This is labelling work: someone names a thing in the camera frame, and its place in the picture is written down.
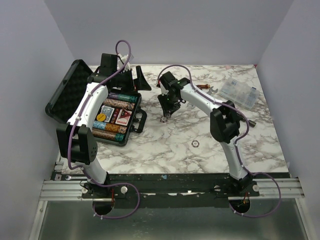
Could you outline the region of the red triangular dealer button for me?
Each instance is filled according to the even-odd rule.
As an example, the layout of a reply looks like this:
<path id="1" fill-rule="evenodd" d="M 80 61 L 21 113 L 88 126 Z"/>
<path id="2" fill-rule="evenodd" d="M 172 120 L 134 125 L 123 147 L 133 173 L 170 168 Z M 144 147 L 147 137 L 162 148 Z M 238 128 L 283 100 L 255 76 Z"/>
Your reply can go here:
<path id="1" fill-rule="evenodd" d="M 126 110 L 126 109 L 122 109 L 121 110 L 121 113 L 119 114 L 119 118 L 122 119 L 122 118 L 127 118 L 127 117 L 131 117 L 132 115 L 132 112 L 129 111 L 129 110 Z"/>

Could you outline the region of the blue playing card deck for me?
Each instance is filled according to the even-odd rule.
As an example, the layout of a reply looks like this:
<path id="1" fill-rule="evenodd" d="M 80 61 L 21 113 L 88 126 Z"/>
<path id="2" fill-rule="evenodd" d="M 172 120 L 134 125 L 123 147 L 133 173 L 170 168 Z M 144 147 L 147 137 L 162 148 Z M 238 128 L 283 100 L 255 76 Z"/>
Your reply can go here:
<path id="1" fill-rule="evenodd" d="M 110 107 L 110 106 L 103 105 L 101 107 L 101 112 L 100 113 L 105 115 L 104 122 L 106 122 L 106 123 L 110 122 L 114 111 L 115 111 L 115 109 L 113 107 Z"/>

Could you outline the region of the yellow big blind button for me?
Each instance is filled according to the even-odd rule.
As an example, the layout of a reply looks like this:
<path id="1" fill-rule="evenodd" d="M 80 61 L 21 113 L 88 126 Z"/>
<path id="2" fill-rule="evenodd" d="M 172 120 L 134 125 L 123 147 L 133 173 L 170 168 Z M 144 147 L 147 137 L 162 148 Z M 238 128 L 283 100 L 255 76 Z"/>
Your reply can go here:
<path id="1" fill-rule="evenodd" d="M 104 122 L 106 120 L 107 116 L 104 113 L 100 113 L 96 116 L 96 120 L 99 122 Z"/>

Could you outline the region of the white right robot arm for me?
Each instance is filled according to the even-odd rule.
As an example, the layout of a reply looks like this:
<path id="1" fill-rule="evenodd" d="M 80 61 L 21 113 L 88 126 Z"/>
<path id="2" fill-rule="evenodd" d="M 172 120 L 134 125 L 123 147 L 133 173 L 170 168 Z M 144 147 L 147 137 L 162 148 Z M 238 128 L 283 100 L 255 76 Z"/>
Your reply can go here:
<path id="1" fill-rule="evenodd" d="M 181 103 L 189 102 L 203 111 L 210 119 L 211 136 L 221 144 L 229 167 L 229 175 L 233 178 L 230 191 L 241 196 L 248 190 L 252 176 L 245 169 L 239 149 L 240 118 L 232 101 L 221 102 L 200 90 L 189 79 L 176 79 L 168 71 L 158 80 L 161 94 L 158 95 L 163 116 L 170 118 Z"/>

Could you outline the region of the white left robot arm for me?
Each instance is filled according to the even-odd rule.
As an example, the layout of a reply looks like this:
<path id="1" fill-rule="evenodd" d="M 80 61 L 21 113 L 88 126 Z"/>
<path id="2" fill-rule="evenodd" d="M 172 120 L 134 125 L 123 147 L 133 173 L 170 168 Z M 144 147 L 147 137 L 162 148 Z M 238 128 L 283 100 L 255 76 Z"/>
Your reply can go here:
<path id="1" fill-rule="evenodd" d="M 102 54 L 99 67 L 88 72 L 78 105 L 56 130 L 59 151 L 69 169 L 81 170 L 101 198 L 110 194 L 111 185 L 108 172 L 97 159 L 97 142 L 125 146 L 131 132 L 142 132 L 147 118 L 138 91 L 150 91 L 151 87 L 140 66 L 136 67 L 137 77 L 132 77 L 131 57 Z"/>

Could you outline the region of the purple and green chip row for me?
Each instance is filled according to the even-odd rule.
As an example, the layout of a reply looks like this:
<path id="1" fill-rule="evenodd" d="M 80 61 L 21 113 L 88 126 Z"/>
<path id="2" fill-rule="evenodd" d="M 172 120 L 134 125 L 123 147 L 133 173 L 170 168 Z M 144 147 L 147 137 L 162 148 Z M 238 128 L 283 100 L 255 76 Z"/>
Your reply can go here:
<path id="1" fill-rule="evenodd" d="M 127 95 L 121 93 L 110 93 L 107 97 L 108 99 L 128 102 L 128 103 L 136 103 L 139 99 L 138 96 L 135 95 Z"/>

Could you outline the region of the brown faucet tap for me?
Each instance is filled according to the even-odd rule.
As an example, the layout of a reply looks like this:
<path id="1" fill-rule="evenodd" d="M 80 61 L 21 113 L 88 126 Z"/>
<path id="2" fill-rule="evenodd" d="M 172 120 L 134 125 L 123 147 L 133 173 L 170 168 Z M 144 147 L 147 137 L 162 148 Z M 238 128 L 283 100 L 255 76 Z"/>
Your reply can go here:
<path id="1" fill-rule="evenodd" d="M 209 89 L 211 86 L 209 84 L 197 84 L 199 89 Z"/>

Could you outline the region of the red playing card deck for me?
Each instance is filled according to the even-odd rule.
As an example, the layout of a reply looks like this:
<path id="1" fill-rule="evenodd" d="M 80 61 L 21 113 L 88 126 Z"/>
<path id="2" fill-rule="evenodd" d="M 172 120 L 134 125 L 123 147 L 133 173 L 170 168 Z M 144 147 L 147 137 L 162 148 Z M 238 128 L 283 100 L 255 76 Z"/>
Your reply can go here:
<path id="1" fill-rule="evenodd" d="M 121 126 L 127 126 L 129 121 L 130 121 L 131 116 L 130 117 L 125 117 L 125 118 L 119 118 L 121 111 L 122 111 L 122 109 L 119 112 L 119 115 L 117 117 L 117 120 L 116 120 L 115 124 L 121 125 Z"/>

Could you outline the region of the red dice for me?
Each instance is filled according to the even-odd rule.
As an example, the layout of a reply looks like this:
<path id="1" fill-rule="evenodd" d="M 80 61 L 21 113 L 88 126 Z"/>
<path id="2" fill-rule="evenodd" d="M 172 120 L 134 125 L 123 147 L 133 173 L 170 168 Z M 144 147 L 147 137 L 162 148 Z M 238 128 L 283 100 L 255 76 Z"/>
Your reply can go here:
<path id="1" fill-rule="evenodd" d="M 115 124 L 116 123 L 116 120 L 117 120 L 117 118 L 118 118 L 118 115 L 119 115 L 119 113 L 120 113 L 120 108 L 115 108 L 114 109 L 114 111 L 113 111 L 113 114 L 112 114 L 112 117 L 111 117 L 111 119 L 110 119 L 110 123 L 111 124 Z"/>

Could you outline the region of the orange chip row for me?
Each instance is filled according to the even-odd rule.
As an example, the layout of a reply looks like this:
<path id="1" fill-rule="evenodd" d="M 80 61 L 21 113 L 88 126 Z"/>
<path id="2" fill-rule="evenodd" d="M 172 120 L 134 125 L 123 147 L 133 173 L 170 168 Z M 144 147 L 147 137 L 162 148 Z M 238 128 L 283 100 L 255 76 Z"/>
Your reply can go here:
<path id="1" fill-rule="evenodd" d="M 92 127 L 95 129 L 113 132 L 113 133 L 119 133 L 119 134 L 125 134 L 127 132 L 126 126 L 106 123 L 102 121 L 94 121 Z"/>

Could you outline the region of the brown bottom chip row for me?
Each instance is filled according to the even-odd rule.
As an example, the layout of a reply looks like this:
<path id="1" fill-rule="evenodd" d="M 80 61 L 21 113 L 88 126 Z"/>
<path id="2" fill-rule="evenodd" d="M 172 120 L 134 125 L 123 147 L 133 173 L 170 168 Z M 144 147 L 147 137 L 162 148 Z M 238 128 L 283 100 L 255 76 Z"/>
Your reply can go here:
<path id="1" fill-rule="evenodd" d="M 122 142 L 125 138 L 124 134 L 121 133 L 115 133 L 115 132 L 109 132 L 101 129 L 92 129 L 92 134 L 96 138 L 104 139 L 104 140 L 110 140 L 114 142 Z"/>

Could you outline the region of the clear plastic screw organizer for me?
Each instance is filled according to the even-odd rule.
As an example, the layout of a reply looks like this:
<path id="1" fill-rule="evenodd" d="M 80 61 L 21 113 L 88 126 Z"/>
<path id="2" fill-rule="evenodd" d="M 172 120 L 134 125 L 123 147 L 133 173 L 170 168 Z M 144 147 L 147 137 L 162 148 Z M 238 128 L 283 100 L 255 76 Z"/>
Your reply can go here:
<path id="1" fill-rule="evenodd" d="M 251 109 L 260 96 L 260 91 L 253 86 L 229 77 L 218 91 L 218 94 L 243 108 Z"/>

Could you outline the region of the black T-shaped pipe fitting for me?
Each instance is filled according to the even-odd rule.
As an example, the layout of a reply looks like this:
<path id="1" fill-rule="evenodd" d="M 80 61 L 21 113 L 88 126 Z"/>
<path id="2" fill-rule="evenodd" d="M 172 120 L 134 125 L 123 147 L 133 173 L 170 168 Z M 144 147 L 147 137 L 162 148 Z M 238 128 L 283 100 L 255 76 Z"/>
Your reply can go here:
<path id="1" fill-rule="evenodd" d="M 249 122 L 249 126 L 251 128 L 254 128 L 256 126 L 256 124 L 257 124 L 255 121 L 252 121 L 252 120 L 249 120 L 248 122 Z"/>

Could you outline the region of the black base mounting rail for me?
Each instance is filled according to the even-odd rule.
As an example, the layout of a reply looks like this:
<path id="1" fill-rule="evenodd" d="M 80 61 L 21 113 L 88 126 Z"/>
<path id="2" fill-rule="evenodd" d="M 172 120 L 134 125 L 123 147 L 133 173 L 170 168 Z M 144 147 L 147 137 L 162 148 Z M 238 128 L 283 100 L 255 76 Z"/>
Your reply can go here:
<path id="1" fill-rule="evenodd" d="M 82 198 L 116 208 L 227 208 L 229 198 L 258 197 L 250 176 L 236 181 L 228 173 L 110 174 L 109 187 L 84 183 Z"/>

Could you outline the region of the aluminium frame rail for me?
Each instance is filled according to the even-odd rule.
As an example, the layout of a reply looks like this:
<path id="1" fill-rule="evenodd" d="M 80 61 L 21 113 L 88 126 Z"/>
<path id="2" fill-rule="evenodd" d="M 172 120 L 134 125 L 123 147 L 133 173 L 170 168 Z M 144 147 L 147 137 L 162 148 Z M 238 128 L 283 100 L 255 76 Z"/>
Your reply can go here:
<path id="1" fill-rule="evenodd" d="M 86 181 L 44 181 L 40 191 L 40 201 L 82 201 L 88 190 L 83 187 Z"/>

